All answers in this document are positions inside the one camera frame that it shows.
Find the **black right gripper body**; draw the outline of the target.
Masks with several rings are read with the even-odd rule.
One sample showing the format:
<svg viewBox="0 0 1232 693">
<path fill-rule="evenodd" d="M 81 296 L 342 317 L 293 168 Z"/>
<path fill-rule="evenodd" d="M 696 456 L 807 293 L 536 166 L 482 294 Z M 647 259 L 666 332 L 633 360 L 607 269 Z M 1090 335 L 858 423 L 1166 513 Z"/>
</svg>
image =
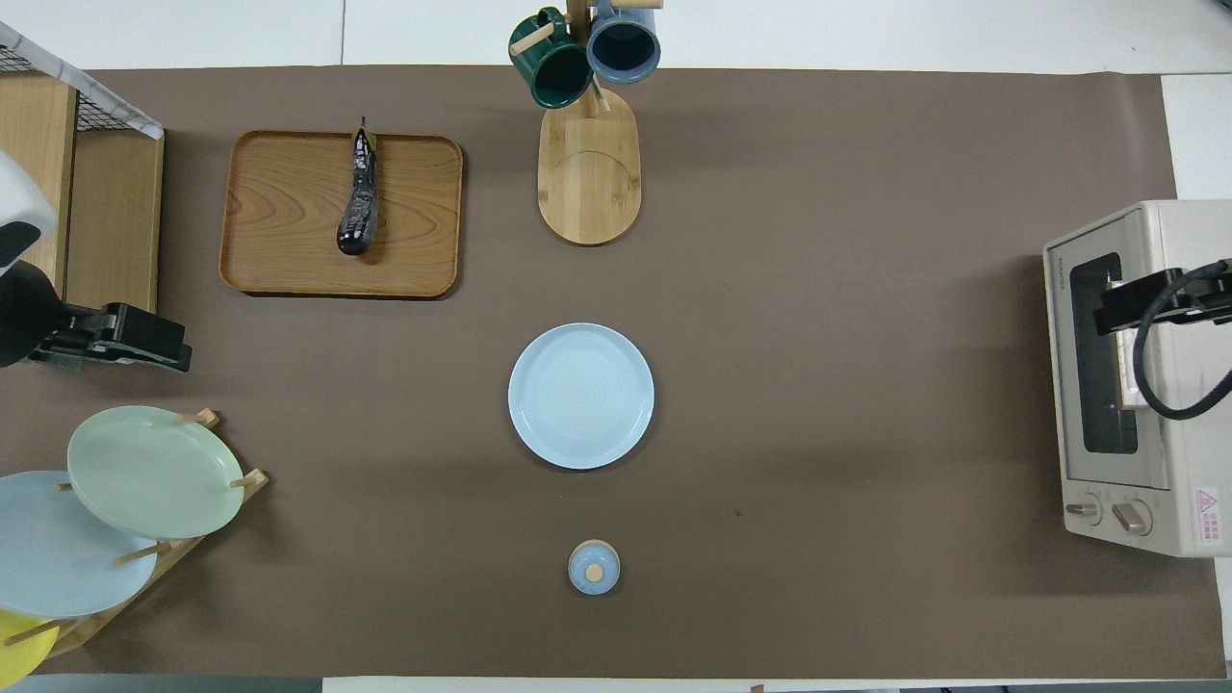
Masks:
<svg viewBox="0 0 1232 693">
<path fill-rule="evenodd" d="M 1145 310 L 1170 281 L 1184 275 L 1181 268 L 1167 268 L 1149 273 L 1145 277 L 1127 282 L 1114 282 L 1100 295 L 1100 305 L 1094 311 L 1096 334 L 1106 335 L 1141 326 Z M 1214 321 L 1227 324 L 1231 321 L 1230 268 L 1214 276 L 1189 281 L 1178 293 L 1167 298 L 1165 306 L 1156 316 L 1154 323 L 1190 324 Z"/>
</svg>

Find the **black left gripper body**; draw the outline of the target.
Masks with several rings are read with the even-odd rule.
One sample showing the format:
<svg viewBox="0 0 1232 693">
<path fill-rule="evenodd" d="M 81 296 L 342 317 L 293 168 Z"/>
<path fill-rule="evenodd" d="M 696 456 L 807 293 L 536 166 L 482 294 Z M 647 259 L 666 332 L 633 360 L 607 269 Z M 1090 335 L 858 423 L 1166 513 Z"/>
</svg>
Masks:
<svg viewBox="0 0 1232 693">
<path fill-rule="evenodd" d="M 67 327 L 52 332 L 34 346 L 28 360 L 67 372 L 84 364 L 145 364 L 172 372 L 188 372 L 193 350 L 185 343 L 185 327 L 136 306 L 111 302 L 100 308 L 67 306 Z"/>
</svg>

